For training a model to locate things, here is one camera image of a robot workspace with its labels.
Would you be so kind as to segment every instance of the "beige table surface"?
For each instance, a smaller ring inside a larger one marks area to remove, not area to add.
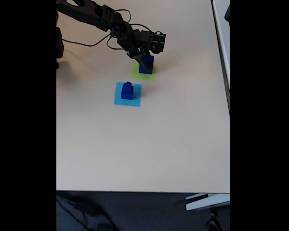
[[[131,107],[114,105],[116,83],[130,80],[125,51],[64,42],[57,190],[229,193],[230,116],[211,2],[97,3],[129,9],[130,23],[167,34],[165,49],[155,55],[155,82],[132,81],[142,96],[141,107]],[[107,34],[62,13],[57,26],[64,39],[86,44]]]

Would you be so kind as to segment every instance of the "wire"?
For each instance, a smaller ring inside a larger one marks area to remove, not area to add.
[[[137,24],[137,23],[134,23],[134,24],[130,24],[131,26],[143,26],[144,28],[146,28],[148,31],[152,32],[152,30],[150,30],[148,27],[142,25],[142,24]]]
[[[111,49],[113,49],[113,50],[124,50],[123,48],[110,47],[110,46],[108,45],[108,42],[109,42],[112,38],[113,38],[113,37],[111,36],[111,37],[107,40],[107,43],[106,43],[107,47],[109,47],[109,48],[111,48]]]
[[[64,208],[64,207],[62,206],[62,204],[58,201],[58,199],[56,199],[56,200],[57,200],[58,205],[59,205],[65,212],[67,212],[72,218],[74,218],[75,221],[77,221],[77,222],[78,222],[80,225],[82,225],[84,228],[90,230],[85,224],[83,224],[80,220],[78,220],[70,211],[68,211],[66,208]]]
[[[80,43],[80,42],[72,42],[72,41],[68,41],[68,40],[65,40],[65,39],[62,39],[63,41],[65,42],[70,42],[70,43],[75,43],[75,44],[79,44],[79,45],[82,45],[82,46],[86,46],[86,47],[94,47],[96,46],[97,44],[99,44],[100,42],[102,42],[105,38],[107,38],[109,35],[106,35],[104,38],[102,38],[101,40],[99,40],[97,43],[93,44],[93,45],[87,45],[87,44],[83,44],[83,43]]]
[[[118,12],[118,11],[127,11],[128,13],[130,13],[130,19],[128,21],[128,23],[129,23],[131,20],[131,12],[129,10],[126,10],[126,9],[119,9],[119,10],[115,10],[114,12]]]

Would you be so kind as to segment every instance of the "floor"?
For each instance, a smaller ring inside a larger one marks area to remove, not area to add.
[[[94,201],[102,206],[120,231],[205,231],[209,210],[186,211],[187,193],[131,193],[131,192],[69,192]],[[84,222],[82,213],[64,202],[61,204]],[[230,209],[217,208],[222,231],[230,230]],[[88,227],[107,224],[103,217],[88,217]],[[84,231],[84,229],[57,203],[57,230]]]

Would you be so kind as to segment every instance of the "black robot arm segment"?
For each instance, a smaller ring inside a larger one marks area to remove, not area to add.
[[[155,54],[163,52],[166,35],[161,32],[133,30],[122,15],[112,8],[100,6],[90,0],[73,0],[78,6],[71,5],[66,0],[56,0],[57,11],[66,14],[80,22],[84,22],[107,31],[110,29],[111,37],[117,38],[117,43],[127,52],[127,55],[137,60],[145,69],[148,65],[144,54],[152,51]]]

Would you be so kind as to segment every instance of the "blue cube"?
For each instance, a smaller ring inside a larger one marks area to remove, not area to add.
[[[151,75],[153,72],[154,56],[149,55],[149,54],[145,54],[144,59],[149,66],[149,70],[146,70],[142,66],[139,65],[139,73]]]
[[[130,82],[126,82],[123,84],[121,98],[126,100],[133,99],[133,89],[134,87],[131,85]]]

